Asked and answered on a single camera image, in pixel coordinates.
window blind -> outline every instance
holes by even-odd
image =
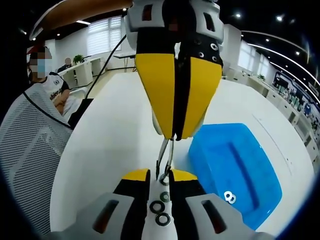
[[[254,69],[255,55],[256,50],[246,42],[242,41],[240,46],[238,65],[252,72]]]
[[[87,53],[111,52],[121,40],[121,16],[93,22],[88,27]]]
[[[269,70],[269,61],[265,56],[261,54],[257,74],[258,75],[262,74],[263,76],[266,77],[268,74],[268,70]]]

white mesh chair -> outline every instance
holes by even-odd
[[[67,124],[41,84],[25,92],[52,117]],[[0,164],[17,204],[35,230],[50,232],[50,197],[61,154],[72,131],[50,119],[26,97],[11,105],[0,126]]]

white table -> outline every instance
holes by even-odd
[[[125,52],[120,52],[120,53],[116,53],[113,56],[117,59],[123,59],[124,62],[124,72],[127,72],[127,67],[128,67],[128,60],[129,59],[134,59],[136,57],[136,51],[132,50],[132,51],[125,51]]]
[[[68,83],[70,88],[86,86],[94,80],[101,71],[101,57],[88,59],[59,72],[59,75]]]
[[[266,98],[227,80],[220,82],[205,115],[204,124],[214,123],[244,123],[263,147],[280,182],[282,199],[257,231],[279,234],[304,202],[314,179],[299,135]],[[51,194],[51,230],[71,225],[78,210],[113,192],[127,172],[149,168],[154,174],[162,140],[154,130],[138,73],[116,74],[84,113],[62,154]],[[187,157],[191,141],[175,143],[175,168],[192,172]]]

blue plastic tray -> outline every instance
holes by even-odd
[[[282,198],[282,190],[270,161],[251,131],[242,123],[203,125],[194,136],[189,158],[207,194],[232,204],[243,222],[256,230]]]

